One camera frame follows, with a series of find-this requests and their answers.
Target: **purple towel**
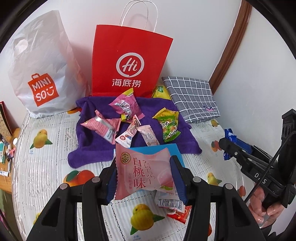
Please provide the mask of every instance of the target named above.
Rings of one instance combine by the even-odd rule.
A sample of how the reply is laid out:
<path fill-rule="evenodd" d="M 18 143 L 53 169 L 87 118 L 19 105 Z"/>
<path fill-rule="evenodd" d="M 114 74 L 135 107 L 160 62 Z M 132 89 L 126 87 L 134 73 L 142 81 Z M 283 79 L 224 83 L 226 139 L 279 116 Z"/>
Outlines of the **purple towel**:
<path fill-rule="evenodd" d="M 76 126 L 76 134 L 78 138 L 78 148 L 72 151 L 68 155 L 68 163 L 72 168 L 78 168 L 83 165 L 99 162 L 99 161 L 110 161 L 113 158 L 113 149 L 115 145 L 112 145 L 100 135 L 91 131 L 80 123 L 83 123 L 90 118 L 95 116 L 95 110 L 98 110 L 106 119 L 120 118 L 120 115 L 115 112 L 115 110 L 109 106 L 115 97 L 85 97 L 78 101 L 76 104 L 78 107 L 82 108 L 80 119 Z M 177 111 L 177 107 L 174 102 L 170 100 L 160 99 L 160 98 L 136 98 L 142 112 L 145 117 L 140 120 L 142 125 L 150 125 L 153 129 L 160 144 L 164 144 L 162 128 L 156 119 L 152 117 L 163 107 L 169 110 Z M 126 131 L 128 123 L 121 123 L 119 128 L 119 134 Z M 178 130 L 181 134 L 170 143 L 176 143 L 180 153 L 193 153 L 200 154 L 202 150 L 198 146 L 197 141 L 190 132 L 191 126 L 187 124 L 183 117 L 179 115 Z M 146 143 L 142 135 L 137 132 L 134 136 L 131 147 L 146 146 Z"/>

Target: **miniso shopping bag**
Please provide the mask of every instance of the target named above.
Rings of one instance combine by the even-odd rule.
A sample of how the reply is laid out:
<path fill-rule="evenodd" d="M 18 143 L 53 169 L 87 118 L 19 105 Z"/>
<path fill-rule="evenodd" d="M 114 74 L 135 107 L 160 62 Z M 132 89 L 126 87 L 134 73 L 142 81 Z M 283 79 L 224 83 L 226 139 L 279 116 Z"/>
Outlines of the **miniso shopping bag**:
<path fill-rule="evenodd" d="M 93 96 L 119 96 L 131 87 L 135 96 L 152 96 L 173 39 L 155 33 L 156 24 L 153 32 L 122 26 L 126 14 L 121 26 L 96 27 L 92 60 Z"/>
<path fill-rule="evenodd" d="M 23 105 L 34 118 L 62 113 L 89 95 L 89 87 L 74 57 L 59 11 L 27 24 L 9 48 L 8 76 Z"/>

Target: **white mattress cover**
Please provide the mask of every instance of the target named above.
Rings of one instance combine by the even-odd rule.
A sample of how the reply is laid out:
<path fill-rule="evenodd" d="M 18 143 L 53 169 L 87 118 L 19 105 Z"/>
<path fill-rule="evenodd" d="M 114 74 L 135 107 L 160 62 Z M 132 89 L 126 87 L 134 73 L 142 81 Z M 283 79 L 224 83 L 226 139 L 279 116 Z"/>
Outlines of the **white mattress cover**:
<path fill-rule="evenodd" d="M 17 143 L 12 176 L 12 195 L 15 215 L 21 236 L 26 240 L 36 218 L 52 194 L 63 182 L 63 178 L 73 169 L 68 165 L 67 155 L 78 146 L 76 137 L 76 123 L 79 112 L 75 114 L 62 113 L 41 119 L 26 116 Z M 211 122 L 192 123 L 191 132 L 203 150 L 202 154 L 183 154 L 185 166 L 195 176 L 206 180 L 207 174 L 213 172 L 218 179 L 231 183 L 236 189 L 243 185 L 243 178 L 239 165 L 235 161 L 224 161 L 223 152 L 213 152 L 212 141 L 219 141 L 224 137 L 224 130 L 219 125 L 213 127 Z M 45 145 L 40 149 L 29 149 L 37 132 L 46 129 L 48 139 L 53 145 Z M 99 175 L 104 167 L 111 164 L 99 162 L 88 164 L 77 170 L 91 170 Z M 130 235 L 130 217 L 132 209 L 139 203 L 146 203 L 151 210 L 166 216 L 166 209 L 159 209 L 154 203 L 155 192 L 139 191 L 123 200 L 113 200 L 110 205 L 103 206 L 105 225 L 110 240 L 183 240 L 186 225 L 171 218 L 154 223 L 146 231 Z M 210 224 L 213 232 L 208 240 L 214 240 L 215 232 L 215 204 L 211 204 Z M 82 228 L 82 208 L 78 204 L 77 213 L 78 239 L 84 240 Z"/>

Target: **gray checkered cloth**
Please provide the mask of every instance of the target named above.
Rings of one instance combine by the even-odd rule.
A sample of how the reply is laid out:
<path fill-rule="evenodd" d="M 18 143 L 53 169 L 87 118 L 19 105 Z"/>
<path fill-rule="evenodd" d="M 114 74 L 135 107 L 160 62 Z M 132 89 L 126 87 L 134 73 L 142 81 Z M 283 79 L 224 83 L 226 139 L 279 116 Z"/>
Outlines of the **gray checkered cloth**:
<path fill-rule="evenodd" d="M 186 122 L 199 123 L 220 116 L 208 81 L 171 76 L 162 80 Z"/>

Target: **pink snack package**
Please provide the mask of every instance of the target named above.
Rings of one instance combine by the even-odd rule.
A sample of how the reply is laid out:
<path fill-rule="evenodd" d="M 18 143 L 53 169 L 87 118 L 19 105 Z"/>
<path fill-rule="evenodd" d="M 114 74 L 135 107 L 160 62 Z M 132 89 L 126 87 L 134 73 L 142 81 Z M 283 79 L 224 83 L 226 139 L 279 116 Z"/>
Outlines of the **pink snack package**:
<path fill-rule="evenodd" d="M 170 169 L 170 152 L 167 148 L 145 155 L 116 144 L 117 188 L 115 200 L 121 200 L 134 192 L 159 190 L 173 183 Z"/>
<path fill-rule="evenodd" d="M 135 99 L 133 88 L 123 92 L 109 105 L 112 106 L 118 114 L 121 114 L 121 121 L 127 123 L 132 122 L 134 115 L 136 115 L 139 120 L 145 116 Z"/>
<path fill-rule="evenodd" d="M 141 133 L 147 146 L 160 145 L 150 125 L 139 126 L 138 132 Z"/>
<path fill-rule="evenodd" d="M 123 132 L 120 136 L 118 136 L 115 141 L 126 148 L 131 147 L 131 140 L 137 133 L 137 128 L 141 125 L 138 117 L 136 115 L 133 116 L 132 123 L 129 125 L 127 130 Z"/>
<path fill-rule="evenodd" d="M 112 145 L 115 144 L 115 136 L 119 130 L 121 123 L 120 118 L 105 119 L 104 116 L 95 110 L 96 116 L 81 123 L 82 126 L 95 131 L 105 140 L 109 141 Z"/>

